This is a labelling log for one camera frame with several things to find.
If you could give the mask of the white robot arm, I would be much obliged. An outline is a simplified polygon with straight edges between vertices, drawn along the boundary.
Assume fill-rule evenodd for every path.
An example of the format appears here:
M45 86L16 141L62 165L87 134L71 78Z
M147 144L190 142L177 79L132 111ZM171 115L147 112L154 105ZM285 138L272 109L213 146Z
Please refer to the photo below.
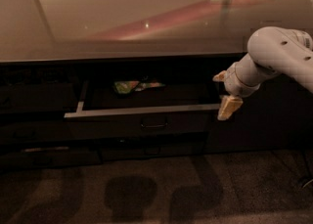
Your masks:
M312 49L312 37L305 31L275 26L258 29L247 42L245 56L213 76L213 81L223 82L228 92L222 98L217 118L229 119L241 107L243 98L280 74L313 92Z

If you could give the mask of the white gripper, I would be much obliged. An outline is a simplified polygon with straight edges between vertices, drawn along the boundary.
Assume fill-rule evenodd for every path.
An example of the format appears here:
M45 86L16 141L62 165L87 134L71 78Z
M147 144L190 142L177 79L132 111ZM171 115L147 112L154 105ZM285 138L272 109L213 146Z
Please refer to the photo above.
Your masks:
M244 102L242 98L250 96L260 87L260 85L248 86L240 81L236 66L237 64L233 63L226 71L222 70L212 78L214 82L224 81L225 90L230 94L222 98L217 116L221 121L229 119L242 106Z

